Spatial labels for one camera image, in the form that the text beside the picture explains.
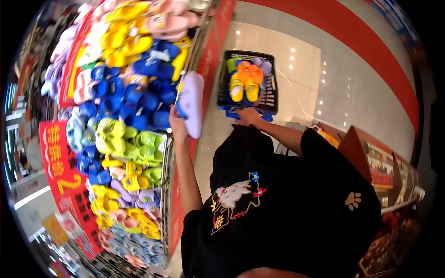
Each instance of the person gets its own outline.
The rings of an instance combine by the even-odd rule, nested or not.
[[[170,111],[184,213],[186,278],[348,277],[380,225],[380,202],[316,131],[264,121],[254,108],[218,147],[202,203],[184,120]],[[301,157],[275,154],[267,133]]]

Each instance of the pink slipper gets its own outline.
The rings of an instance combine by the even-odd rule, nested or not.
[[[188,29],[189,20],[183,16],[171,16],[163,13],[147,18],[144,25],[150,33],[172,33]]]
[[[176,42],[182,38],[185,38],[187,36],[188,30],[180,31],[180,32],[173,32],[173,33],[153,33],[151,36],[154,39],[161,39],[161,40],[167,40],[169,42]]]
[[[173,16],[179,16],[188,9],[188,1],[184,0],[159,0],[153,2],[148,7],[148,12],[160,14],[163,12],[170,13]]]

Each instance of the yellow slipper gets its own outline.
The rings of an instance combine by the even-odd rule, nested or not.
[[[125,177],[122,180],[122,186],[127,191],[138,191],[141,189],[147,189],[149,187],[149,182],[144,177],[138,177],[138,176],[131,176],[131,177]]]
[[[132,161],[127,162],[125,169],[127,170],[127,176],[140,176],[142,174],[142,167]]]
[[[116,190],[102,185],[93,185],[91,188],[99,198],[104,198],[105,195],[108,195],[108,198],[116,200],[121,197],[121,194]]]
[[[150,2],[146,1],[143,2],[130,1],[118,7],[113,12],[109,13],[107,16],[105,16],[105,23],[116,20],[130,21],[138,17],[139,15],[147,12],[149,5]]]
[[[129,36],[122,47],[122,52],[127,53],[128,56],[137,55],[145,52],[153,45],[153,38],[150,36]]]
[[[245,83],[246,97],[250,102],[256,102],[258,100],[259,86],[256,84],[252,77],[249,77]]]
[[[230,97],[234,102],[243,100],[244,83],[238,78],[238,73],[234,73],[230,78]]]
[[[124,163],[117,159],[110,159],[110,155],[105,155],[105,159],[102,160],[102,166],[103,167],[122,167]]]

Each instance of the black t-shirt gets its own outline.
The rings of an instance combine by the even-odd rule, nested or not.
[[[355,167],[314,130],[302,157],[233,160],[201,210],[184,218],[186,278],[231,278],[269,267],[346,277],[377,233],[380,203]]]

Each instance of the slipper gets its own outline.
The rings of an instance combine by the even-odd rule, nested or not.
[[[102,166],[103,167],[122,167],[122,165],[124,165],[124,163],[120,160],[117,159],[110,159],[111,156],[109,154],[105,155],[105,159],[102,160]]]
[[[142,174],[142,167],[132,161],[127,162],[125,169],[127,176],[140,176]]]
[[[148,178],[150,184],[154,184],[161,179],[162,169],[160,167],[149,168],[143,171],[141,176]]]
[[[169,111],[154,111],[148,115],[149,129],[155,131],[158,129],[167,129],[170,127]]]
[[[164,104],[170,105],[176,101],[177,91],[168,80],[162,82],[161,91],[158,94]]]
[[[264,79],[263,71],[259,67],[252,65],[249,67],[249,77],[252,78],[253,82],[260,85]]]
[[[163,153],[153,147],[143,145],[139,148],[139,157],[142,160],[162,162]]]
[[[124,153],[126,145],[123,138],[109,137],[99,133],[96,136],[96,148],[103,154]]]
[[[131,139],[131,138],[135,138],[137,134],[138,134],[137,129],[135,129],[132,126],[127,126],[125,128],[125,133],[122,137],[124,137],[124,139]]]
[[[125,142],[125,151],[124,152],[112,153],[113,156],[122,157],[125,159],[131,159],[131,160],[136,159],[138,157],[138,154],[139,154],[139,148],[129,142]]]
[[[138,107],[143,107],[147,112],[156,110],[159,105],[158,96],[144,91],[142,86],[136,84],[130,84],[125,88],[125,96],[127,102]]]
[[[202,76],[194,71],[186,73],[175,108],[178,115],[186,119],[187,132],[194,139],[201,136],[203,91],[204,80]]]
[[[96,146],[96,136],[94,135],[94,131],[85,129],[82,134],[81,143],[82,146]]]
[[[114,114],[119,111],[122,105],[124,105],[122,96],[116,94],[113,96],[103,97],[99,103],[99,109],[102,114]]]
[[[147,18],[144,25],[150,33],[172,33],[188,29],[189,20],[184,16],[174,16],[164,12]]]
[[[77,170],[84,176],[89,175],[97,175],[98,170],[101,168],[101,165],[97,160],[86,161],[81,159],[78,155],[77,159]]]
[[[106,185],[111,182],[111,176],[108,171],[100,171],[96,175],[90,175],[89,183],[91,185]]]
[[[97,125],[97,132],[105,133],[107,136],[111,135],[114,138],[121,138],[124,136],[125,128],[125,124],[105,117]]]
[[[97,115],[97,106],[93,101],[86,101],[79,105],[79,114],[85,115],[88,119]]]
[[[121,194],[118,191],[105,186],[93,185],[91,188],[94,194],[99,198],[104,198],[105,195],[108,195],[108,198],[116,200],[121,197]]]
[[[272,64],[268,61],[264,61],[261,66],[259,66],[264,76],[269,76],[272,71]]]
[[[77,159],[83,159],[85,161],[89,161],[90,163],[93,163],[93,161],[98,161],[101,157],[101,154],[97,151],[96,146],[85,146],[82,149],[82,152],[78,155],[80,155],[80,157],[77,157]]]
[[[75,153],[79,153],[83,148],[81,139],[84,129],[85,128],[82,128],[75,117],[72,116],[68,120],[66,125],[66,140],[71,150]]]
[[[183,0],[159,0],[151,3],[148,7],[149,13],[171,13],[174,16],[180,15],[188,9],[189,1]]]
[[[149,186],[148,180],[144,177],[127,176],[122,180],[122,186],[125,190],[134,192],[141,189],[147,189]]]
[[[113,12],[105,17],[105,22],[112,22],[122,20],[128,22],[129,20],[138,17],[148,10],[150,2],[133,2],[129,1],[126,4],[118,7]]]
[[[91,80],[105,80],[112,77],[117,77],[120,73],[120,69],[117,67],[106,67],[105,65],[99,65],[91,70]]]
[[[166,40],[169,42],[176,42],[187,36],[188,30],[182,30],[179,32],[170,32],[170,33],[152,33],[151,36],[155,39]]]
[[[102,80],[91,87],[91,95],[93,96],[93,99],[103,98],[108,94],[109,94],[109,82],[107,80]]]
[[[148,129],[148,113],[145,109],[138,111],[139,115],[136,116],[136,111],[129,105],[123,105],[119,110],[119,116],[122,118],[127,126],[132,126],[137,130]]]
[[[87,126],[87,128],[89,128],[92,131],[97,131],[97,124],[98,124],[97,118],[96,118],[96,116],[94,116],[88,120],[88,122],[86,123],[86,126]]]
[[[240,79],[242,82],[246,82],[249,78],[250,66],[251,64],[247,61],[241,61],[241,63],[238,64],[238,79]]]
[[[232,73],[238,69],[238,67],[235,65],[234,59],[228,59],[226,62],[226,66],[229,73]]]
[[[119,202],[116,200],[110,200],[107,195],[103,199],[94,199],[91,206],[98,210],[104,212],[112,212],[120,209]]]
[[[136,136],[136,146],[139,146],[139,147],[143,146],[143,145],[148,145],[155,149],[158,149],[159,146],[161,145],[162,141],[164,141],[162,136],[159,136],[159,135],[147,132],[147,131],[141,131]]]
[[[137,55],[145,52],[153,45],[153,38],[150,36],[129,36],[122,47],[122,52],[127,56]]]
[[[243,100],[244,82],[238,76],[238,73],[235,72],[230,78],[230,97],[234,102]]]
[[[176,57],[176,59],[171,62],[171,65],[174,67],[173,76],[171,78],[172,81],[178,81],[181,77],[181,71],[184,69],[190,50],[188,44],[181,43],[181,45],[184,45],[185,47],[181,47],[181,53]]]
[[[148,77],[158,77],[171,79],[174,73],[174,67],[168,63],[160,62],[158,59],[146,58],[137,60],[133,63],[135,73]]]
[[[259,86],[253,81],[252,77],[244,83],[246,86],[246,97],[250,102],[256,102],[258,100]]]

